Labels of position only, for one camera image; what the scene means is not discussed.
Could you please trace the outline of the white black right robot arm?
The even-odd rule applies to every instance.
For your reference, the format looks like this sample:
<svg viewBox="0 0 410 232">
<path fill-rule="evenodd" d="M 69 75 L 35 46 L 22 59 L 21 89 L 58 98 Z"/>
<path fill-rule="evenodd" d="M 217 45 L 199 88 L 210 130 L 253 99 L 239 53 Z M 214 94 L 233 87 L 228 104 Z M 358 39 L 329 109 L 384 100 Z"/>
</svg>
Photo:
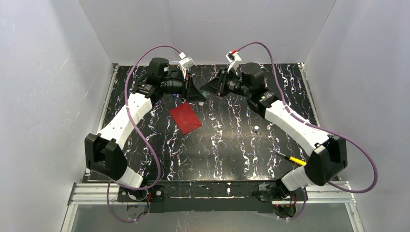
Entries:
<svg viewBox="0 0 410 232">
<path fill-rule="evenodd" d="M 307 163 L 282 176 L 276 188 L 292 192 L 310 185 L 323 186 L 347 167 L 346 140 L 310 127 L 308 121 L 290 114 L 273 90 L 266 87 L 265 71 L 257 63 L 246 63 L 241 75 L 232 69 L 219 70 L 201 90 L 219 97 L 229 93 L 246 97 L 248 106 L 292 137 L 309 155 Z"/>
</svg>

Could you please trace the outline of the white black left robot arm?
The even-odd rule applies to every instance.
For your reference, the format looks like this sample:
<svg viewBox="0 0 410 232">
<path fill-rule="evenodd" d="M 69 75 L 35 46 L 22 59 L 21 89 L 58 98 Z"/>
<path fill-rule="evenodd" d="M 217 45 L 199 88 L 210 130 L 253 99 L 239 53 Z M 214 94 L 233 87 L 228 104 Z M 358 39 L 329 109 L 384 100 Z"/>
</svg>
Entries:
<svg viewBox="0 0 410 232">
<path fill-rule="evenodd" d="M 177 66 L 166 58 L 153 58 L 116 116 L 97 134 L 85 138 L 86 167 L 116 181 L 122 187 L 143 190 L 143 177 L 128 166 L 122 151 L 137 123 L 148 114 L 164 94 L 178 94 L 183 102 L 204 102 L 188 73 L 192 58 L 182 58 Z"/>
</svg>

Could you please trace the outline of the red paper envelope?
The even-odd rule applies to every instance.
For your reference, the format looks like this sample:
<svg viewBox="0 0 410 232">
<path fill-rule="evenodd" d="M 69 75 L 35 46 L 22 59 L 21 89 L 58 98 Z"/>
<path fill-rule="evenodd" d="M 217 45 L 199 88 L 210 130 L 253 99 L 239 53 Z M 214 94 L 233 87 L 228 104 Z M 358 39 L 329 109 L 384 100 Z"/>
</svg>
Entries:
<svg viewBox="0 0 410 232">
<path fill-rule="evenodd" d="M 183 135 L 203 125 L 187 102 L 171 109 L 170 115 Z"/>
</svg>

